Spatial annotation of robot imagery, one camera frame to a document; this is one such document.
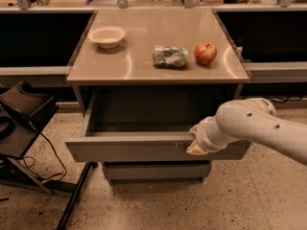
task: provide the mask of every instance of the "lower drawer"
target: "lower drawer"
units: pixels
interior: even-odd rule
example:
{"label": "lower drawer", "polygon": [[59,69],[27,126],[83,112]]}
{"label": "lower drawer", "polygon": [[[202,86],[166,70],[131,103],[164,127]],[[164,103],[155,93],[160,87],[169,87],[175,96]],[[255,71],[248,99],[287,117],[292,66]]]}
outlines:
{"label": "lower drawer", "polygon": [[209,161],[195,163],[105,163],[105,178],[112,180],[206,178],[211,170]]}

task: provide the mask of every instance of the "terrazzo floor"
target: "terrazzo floor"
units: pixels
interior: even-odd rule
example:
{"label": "terrazzo floor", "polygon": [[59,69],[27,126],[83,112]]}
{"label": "terrazzo floor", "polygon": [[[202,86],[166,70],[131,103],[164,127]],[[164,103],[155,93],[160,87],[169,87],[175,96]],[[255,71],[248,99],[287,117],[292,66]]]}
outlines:
{"label": "terrazzo floor", "polygon": [[[278,116],[307,124],[307,105],[277,109]],[[83,116],[59,111],[43,133],[54,144],[68,172],[63,181],[76,183],[83,163],[75,163],[64,141],[78,137]],[[32,169],[48,176],[61,166],[39,137],[28,156]],[[0,185],[0,229],[57,229],[70,194],[48,196],[39,188]],[[115,183],[104,179],[101,165],[91,169],[66,224],[75,230],[305,230],[307,167],[252,144],[242,160],[215,161],[199,181]]]}

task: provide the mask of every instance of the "drawer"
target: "drawer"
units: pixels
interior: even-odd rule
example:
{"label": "drawer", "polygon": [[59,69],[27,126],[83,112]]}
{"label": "drawer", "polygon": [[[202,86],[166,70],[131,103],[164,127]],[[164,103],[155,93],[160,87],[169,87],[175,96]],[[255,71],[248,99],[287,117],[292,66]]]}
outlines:
{"label": "drawer", "polygon": [[206,178],[211,170],[208,161],[193,163],[105,163],[105,178],[112,180]]}
{"label": "drawer", "polygon": [[194,140],[190,127],[214,114],[223,98],[214,86],[99,87],[88,104],[82,137],[65,144],[77,162],[241,159],[249,142],[202,156],[185,152]]}

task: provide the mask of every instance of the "apple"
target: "apple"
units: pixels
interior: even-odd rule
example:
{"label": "apple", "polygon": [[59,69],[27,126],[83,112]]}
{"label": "apple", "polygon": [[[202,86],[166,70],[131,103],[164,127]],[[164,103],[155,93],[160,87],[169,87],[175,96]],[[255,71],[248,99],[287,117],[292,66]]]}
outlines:
{"label": "apple", "polygon": [[210,64],[218,54],[217,47],[211,42],[200,42],[195,50],[194,56],[200,65]]}

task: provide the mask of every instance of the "drawer front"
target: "drawer front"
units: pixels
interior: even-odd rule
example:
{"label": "drawer front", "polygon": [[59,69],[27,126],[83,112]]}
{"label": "drawer front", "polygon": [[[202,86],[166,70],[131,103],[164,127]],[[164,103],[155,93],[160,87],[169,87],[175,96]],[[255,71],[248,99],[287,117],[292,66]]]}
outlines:
{"label": "drawer front", "polygon": [[135,179],[183,179],[206,178],[211,170],[210,164],[104,164],[103,171],[107,180],[135,180]]}
{"label": "drawer front", "polygon": [[239,141],[227,149],[206,155],[186,153],[194,137],[187,132],[143,135],[103,134],[99,137],[71,138],[65,142],[76,162],[196,161],[241,159],[250,143]]}

